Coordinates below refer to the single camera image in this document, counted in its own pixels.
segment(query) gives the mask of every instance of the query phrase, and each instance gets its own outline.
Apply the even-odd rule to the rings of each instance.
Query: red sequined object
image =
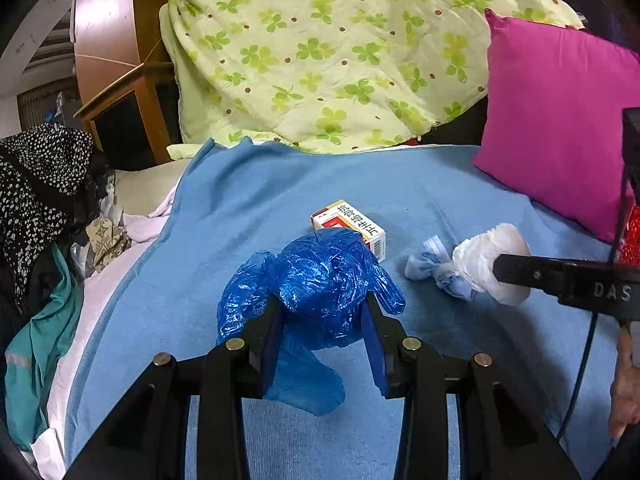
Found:
[[[634,205],[618,245],[619,264],[640,266],[640,207]]]

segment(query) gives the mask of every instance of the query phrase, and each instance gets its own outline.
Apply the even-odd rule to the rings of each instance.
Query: teal cloth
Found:
[[[31,444],[48,428],[47,399],[56,365],[71,346],[82,309],[82,289],[56,244],[53,257],[62,280],[47,306],[17,333],[5,352],[6,423],[22,451],[31,451]]]

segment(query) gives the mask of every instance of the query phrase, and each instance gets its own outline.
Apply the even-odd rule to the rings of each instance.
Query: floral blanket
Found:
[[[183,141],[351,153],[424,135],[486,94],[485,7],[581,26],[561,0],[169,0]]]

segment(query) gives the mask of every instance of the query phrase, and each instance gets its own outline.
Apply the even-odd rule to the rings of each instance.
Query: blue plastic bag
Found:
[[[286,307],[285,330],[266,397],[314,415],[330,413],[344,402],[344,387],[312,350],[362,337],[361,304],[370,290],[389,314],[404,310],[402,292],[358,232],[331,228],[306,234],[278,255],[255,253],[236,271],[218,303],[219,341],[239,335],[274,294]]]

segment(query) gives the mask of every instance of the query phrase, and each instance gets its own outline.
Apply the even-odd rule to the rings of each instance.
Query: green garment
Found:
[[[562,0],[169,0],[182,140],[353,153],[424,135],[486,95],[485,7],[581,27]]]
[[[18,332],[5,352],[6,423],[22,451],[31,451],[31,444],[48,428],[47,399],[56,365],[71,346],[82,309],[82,289],[56,244],[53,257],[62,280],[47,306]]]

